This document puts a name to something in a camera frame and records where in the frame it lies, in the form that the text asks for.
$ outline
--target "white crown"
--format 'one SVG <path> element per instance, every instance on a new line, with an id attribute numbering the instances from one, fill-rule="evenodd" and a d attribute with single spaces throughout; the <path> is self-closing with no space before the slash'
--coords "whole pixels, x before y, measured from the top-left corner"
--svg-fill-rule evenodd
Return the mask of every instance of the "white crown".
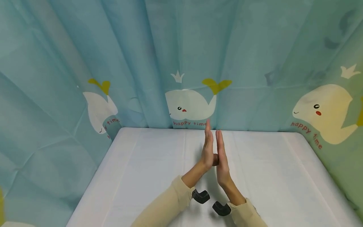
<path id="1" fill-rule="evenodd" d="M 184 76 L 184 73 L 180 76 L 179 74 L 179 70 L 176 72 L 176 74 L 170 74 L 174 77 L 175 79 L 175 82 L 177 83 L 181 83 L 182 82 L 182 79 L 183 79 L 183 76 Z"/>
<path id="2" fill-rule="evenodd" d="M 344 67 L 344 66 L 341 66 L 340 67 L 342 69 L 341 77 L 349 79 L 352 76 L 354 76 L 355 74 L 360 74 L 359 71 L 354 71 L 356 66 L 357 66 L 357 64 L 353 65 L 352 67 L 350 67 L 348 69 L 346 67 Z"/>

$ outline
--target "blue curtain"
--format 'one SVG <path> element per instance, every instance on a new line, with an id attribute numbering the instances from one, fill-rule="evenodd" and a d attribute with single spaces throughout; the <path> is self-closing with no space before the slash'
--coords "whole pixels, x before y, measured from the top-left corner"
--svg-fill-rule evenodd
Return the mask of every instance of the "blue curtain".
<path id="1" fill-rule="evenodd" d="M 363 218 L 362 19 L 360 0 L 0 0 L 0 226 L 65 226 L 121 126 L 207 118 L 303 134 Z"/>

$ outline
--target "whale tail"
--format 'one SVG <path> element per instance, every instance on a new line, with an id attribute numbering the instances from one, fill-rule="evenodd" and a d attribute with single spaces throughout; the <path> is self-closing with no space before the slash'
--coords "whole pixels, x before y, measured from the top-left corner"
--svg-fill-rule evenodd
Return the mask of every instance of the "whale tail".
<path id="1" fill-rule="evenodd" d="M 110 81 L 104 81 L 104 82 L 102 82 L 102 85 L 101 85 L 101 84 L 99 84 L 99 82 L 97 80 L 92 78 L 92 79 L 89 79 L 88 83 L 97 85 L 99 88 L 101 88 L 103 93 L 105 93 L 106 95 L 109 95 L 109 89 L 111 86 Z"/>
<path id="2" fill-rule="evenodd" d="M 228 87 L 232 80 L 223 80 L 219 84 L 217 84 L 213 79 L 204 79 L 202 81 L 203 84 L 207 85 L 213 92 L 214 95 L 218 94 L 220 91 Z"/>
<path id="3" fill-rule="evenodd" d="M 0 188 L 0 226 L 5 223 L 5 208 L 4 208 L 4 198 L 3 191 Z"/>
<path id="4" fill-rule="evenodd" d="M 362 108 L 360 109 L 360 114 L 358 117 L 357 125 L 363 126 L 363 97 L 361 97 L 360 100 L 362 101 Z"/>

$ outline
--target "wrist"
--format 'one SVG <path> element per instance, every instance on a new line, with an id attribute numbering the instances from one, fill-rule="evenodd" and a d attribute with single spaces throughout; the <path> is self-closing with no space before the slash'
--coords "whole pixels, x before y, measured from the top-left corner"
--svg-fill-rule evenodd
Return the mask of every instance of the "wrist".
<path id="1" fill-rule="evenodd" d="M 229 180 L 221 187 L 233 205 L 239 206 L 247 202 L 246 198 L 240 193 L 237 186 L 234 184 L 232 178 L 229 178 Z"/>
<path id="2" fill-rule="evenodd" d="M 181 177 L 184 184 L 190 189 L 194 187 L 200 178 L 206 173 L 203 163 L 196 163 L 186 174 Z"/>
<path id="3" fill-rule="evenodd" d="M 195 164 L 194 166 L 195 168 L 197 168 L 199 170 L 200 173 L 205 174 L 206 172 L 208 172 L 208 170 L 210 168 L 208 168 L 203 162 L 199 161 Z"/>
<path id="4" fill-rule="evenodd" d="M 220 184 L 220 186 L 221 186 L 221 188 L 222 188 L 224 191 L 226 191 L 226 190 L 231 190 L 231 189 L 233 189 L 234 187 L 236 187 L 236 185 L 234 184 L 234 182 L 233 182 L 233 180 L 232 180 L 231 176 L 229 176 L 229 177 L 227 178 L 227 180 L 225 180 L 224 182 L 222 182 L 222 183 Z"/>

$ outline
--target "cartoon whale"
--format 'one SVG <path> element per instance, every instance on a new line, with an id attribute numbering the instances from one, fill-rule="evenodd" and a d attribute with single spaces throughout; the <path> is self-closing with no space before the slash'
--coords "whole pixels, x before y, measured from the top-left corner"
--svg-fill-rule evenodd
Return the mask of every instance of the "cartoon whale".
<path id="1" fill-rule="evenodd" d="M 293 116 L 311 124 L 326 142 L 339 144 L 363 125 L 362 110 L 356 124 L 342 128 L 352 100 L 341 86 L 323 85 L 300 98 L 293 109 Z"/>
<path id="2" fill-rule="evenodd" d="M 203 120 L 210 117 L 216 108 L 217 94 L 228 87 L 232 81 L 223 80 L 217 84 L 212 79 L 202 81 L 213 92 L 212 100 L 208 103 L 205 98 L 194 90 L 172 90 L 165 93 L 170 117 L 175 120 Z"/>
<path id="3" fill-rule="evenodd" d="M 92 127 L 99 134 L 106 133 L 103 127 L 103 122 L 110 116 L 118 113 L 117 107 L 109 97 L 110 82 L 104 81 L 100 85 L 95 79 L 90 79 L 89 83 L 96 84 L 106 94 L 107 101 L 99 94 L 93 92 L 83 92 L 84 97 L 88 103 L 88 116 Z"/>

